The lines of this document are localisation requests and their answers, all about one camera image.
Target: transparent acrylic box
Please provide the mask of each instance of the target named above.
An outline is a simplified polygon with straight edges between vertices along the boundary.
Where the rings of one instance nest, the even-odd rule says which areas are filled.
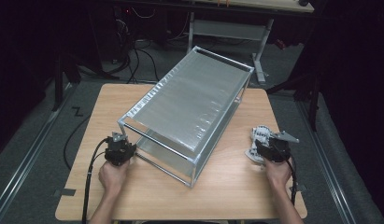
[[[254,68],[194,47],[118,123],[136,155],[192,188],[241,103]]]

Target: hand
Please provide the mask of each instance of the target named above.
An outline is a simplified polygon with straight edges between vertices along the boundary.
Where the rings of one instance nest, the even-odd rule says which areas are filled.
[[[270,185],[274,188],[285,188],[289,178],[291,177],[291,168],[285,161],[272,162],[264,158],[266,166],[267,178]]]
[[[105,188],[105,192],[119,193],[125,181],[126,172],[130,161],[121,166],[114,166],[106,161],[99,170],[99,180]]]

